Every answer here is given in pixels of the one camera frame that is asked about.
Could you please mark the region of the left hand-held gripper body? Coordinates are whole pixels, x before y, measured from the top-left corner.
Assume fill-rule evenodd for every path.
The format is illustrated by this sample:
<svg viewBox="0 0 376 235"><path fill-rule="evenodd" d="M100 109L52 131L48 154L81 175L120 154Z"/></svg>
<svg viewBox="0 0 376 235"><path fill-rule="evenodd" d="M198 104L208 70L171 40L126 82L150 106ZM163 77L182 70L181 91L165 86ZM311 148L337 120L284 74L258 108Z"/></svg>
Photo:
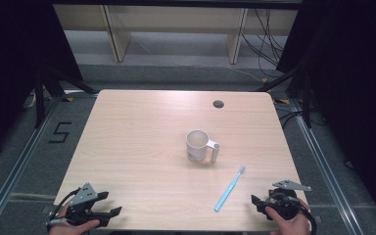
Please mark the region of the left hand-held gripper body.
<svg viewBox="0 0 376 235"><path fill-rule="evenodd" d="M89 220L92 220L93 211L91 208L98 199L98 194L95 192L90 183L85 183L78 189L75 196L70 201L66 213L66 219L71 225L80 225Z"/></svg>

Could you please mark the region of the white cup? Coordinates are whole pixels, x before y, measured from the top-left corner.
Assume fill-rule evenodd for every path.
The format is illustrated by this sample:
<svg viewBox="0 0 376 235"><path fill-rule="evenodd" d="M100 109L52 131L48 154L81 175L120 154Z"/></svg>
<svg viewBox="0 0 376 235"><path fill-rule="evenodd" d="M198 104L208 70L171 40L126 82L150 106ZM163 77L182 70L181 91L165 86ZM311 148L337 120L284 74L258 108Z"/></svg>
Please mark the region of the white cup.
<svg viewBox="0 0 376 235"><path fill-rule="evenodd" d="M187 158L195 163L202 162L207 157L208 149L211 149L211 163L216 162L220 145L210 140L208 134L199 129L191 130L186 135Z"/></svg>

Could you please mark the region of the metal floor rail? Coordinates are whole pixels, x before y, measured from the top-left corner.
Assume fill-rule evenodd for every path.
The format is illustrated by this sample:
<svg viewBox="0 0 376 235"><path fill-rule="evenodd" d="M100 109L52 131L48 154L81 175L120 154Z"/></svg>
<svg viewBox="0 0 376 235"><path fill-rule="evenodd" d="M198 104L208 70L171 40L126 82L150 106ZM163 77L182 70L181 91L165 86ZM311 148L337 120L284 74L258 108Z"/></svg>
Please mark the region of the metal floor rail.
<svg viewBox="0 0 376 235"><path fill-rule="evenodd" d="M310 119L306 117L309 111L304 112L304 109L299 105L299 102L293 99L291 101L292 108L295 112L302 112L302 116L298 118L298 124L303 133L305 141L307 142L310 151L316 161L320 173L325 181L325 184L331 194L331 197L335 203L335 206L346 225L350 235L365 235L357 216L350 205L349 200L344 194L344 191L339 184L336 176L333 173L332 168L328 164L324 152L322 151L312 128L310 125Z"/></svg>
<svg viewBox="0 0 376 235"><path fill-rule="evenodd" d="M0 215L9 202L16 185L18 184L24 170L32 158L33 152L38 146L38 142L42 138L43 133L47 128L51 115L59 106L60 102L60 97L52 98L48 102L48 105L44 108L43 120L31 130L27 141L22 145L22 150L17 155L13 155L13 164L6 171L6 175L2 181L2 184L0 185Z"/></svg>

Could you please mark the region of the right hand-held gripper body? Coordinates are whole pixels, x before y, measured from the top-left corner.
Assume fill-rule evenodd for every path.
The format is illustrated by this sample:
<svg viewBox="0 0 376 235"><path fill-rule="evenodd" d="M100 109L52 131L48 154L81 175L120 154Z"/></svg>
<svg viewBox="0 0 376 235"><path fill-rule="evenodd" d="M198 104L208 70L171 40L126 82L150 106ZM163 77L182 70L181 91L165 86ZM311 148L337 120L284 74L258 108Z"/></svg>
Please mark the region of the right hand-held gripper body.
<svg viewBox="0 0 376 235"><path fill-rule="evenodd" d="M310 192L311 187L294 182L290 179L273 183L274 189L269 191L265 205L274 209L283 219L290 220L303 209L297 192Z"/></svg>

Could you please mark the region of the blue toothbrush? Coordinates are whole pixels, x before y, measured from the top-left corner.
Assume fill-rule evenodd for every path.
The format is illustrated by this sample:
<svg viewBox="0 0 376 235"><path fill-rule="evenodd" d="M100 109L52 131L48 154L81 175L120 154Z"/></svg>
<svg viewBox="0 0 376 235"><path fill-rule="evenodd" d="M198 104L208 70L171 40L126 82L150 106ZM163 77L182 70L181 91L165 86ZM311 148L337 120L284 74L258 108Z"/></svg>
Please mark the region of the blue toothbrush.
<svg viewBox="0 0 376 235"><path fill-rule="evenodd" d="M236 186L239 178L241 177L241 175L244 173L245 171L245 166L242 165L239 170L237 171L235 177L232 179L232 181L229 183L229 185L227 186L227 188L225 189L225 191L223 192L223 194L221 195L221 197L219 198L218 202L216 203L216 205L214 206L214 211L215 212L219 212L220 209L222 208L222 206L224 205L225 201L227 200L227 198L229 197L230 193L232 192L232 190L234 189L234 187Z"/></svg>

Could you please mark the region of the person's left hand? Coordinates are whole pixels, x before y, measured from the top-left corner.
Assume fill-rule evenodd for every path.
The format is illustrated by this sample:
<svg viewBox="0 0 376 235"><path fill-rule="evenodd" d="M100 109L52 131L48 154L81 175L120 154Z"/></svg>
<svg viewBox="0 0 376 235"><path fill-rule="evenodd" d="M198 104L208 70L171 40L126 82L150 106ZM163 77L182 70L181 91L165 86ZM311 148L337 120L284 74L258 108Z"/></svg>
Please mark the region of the person's left hand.
<svg viewBox="0 0 376 235"><path fill-rule="evenodd" d="M98 219L90 220L77 226L70 225L68 222L59 222L50 227L48 235L82 235L96 228L99 224L100 221Z"/></svg>

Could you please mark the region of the beige wooden shelf unit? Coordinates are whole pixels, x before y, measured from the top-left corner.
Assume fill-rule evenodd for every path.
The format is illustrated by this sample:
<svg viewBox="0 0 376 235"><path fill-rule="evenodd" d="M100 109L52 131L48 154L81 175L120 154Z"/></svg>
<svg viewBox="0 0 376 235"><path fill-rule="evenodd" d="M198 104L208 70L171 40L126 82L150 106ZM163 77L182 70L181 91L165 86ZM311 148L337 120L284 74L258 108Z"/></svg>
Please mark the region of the beige wooden shelf unit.
<svg viewBox="0 0 376 235"><path fill-rule="evenodd" d="M117 62L124 59L134 32L174 32L225 35L232 65L239 57L242 34L287 36L297 15L295 10L252 8L56 4L54 9L65 30L107 32Z"/></svg>

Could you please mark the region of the person's right hand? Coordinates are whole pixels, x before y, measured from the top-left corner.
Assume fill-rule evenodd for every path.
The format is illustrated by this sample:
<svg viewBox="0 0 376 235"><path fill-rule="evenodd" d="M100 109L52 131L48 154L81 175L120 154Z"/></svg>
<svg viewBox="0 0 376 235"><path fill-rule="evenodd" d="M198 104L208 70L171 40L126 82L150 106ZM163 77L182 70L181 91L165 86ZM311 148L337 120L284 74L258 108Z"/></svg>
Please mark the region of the person's right hand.
<svg viewBox="0 0 376 235"><path fill-rule="evenodd" d="M290 220L285 220L273 208L266 207L265 211L277 224L277 228L270 231L269 235L311 235L312 225L302 211Z"/></svg>

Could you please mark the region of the black curtain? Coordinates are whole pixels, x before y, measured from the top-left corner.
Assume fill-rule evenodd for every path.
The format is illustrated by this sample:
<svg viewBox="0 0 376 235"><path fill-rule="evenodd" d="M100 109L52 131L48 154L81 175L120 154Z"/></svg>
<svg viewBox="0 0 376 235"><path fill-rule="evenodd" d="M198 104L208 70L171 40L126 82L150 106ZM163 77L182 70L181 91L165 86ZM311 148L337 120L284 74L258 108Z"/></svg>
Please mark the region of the black curtain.
<svg viewBox="0 0 376 235"><path fill-rule="evenodd" d="M326 45L308 74L322 113L376 203L376 0L302 0L281 61L294 68L315 32Z"/></svg>
<svg viewBox="0 0 376 235"><path fill-rule="evenodd" d="M0 0L0 141L44 67L82 79L53 1Z"/></svg>

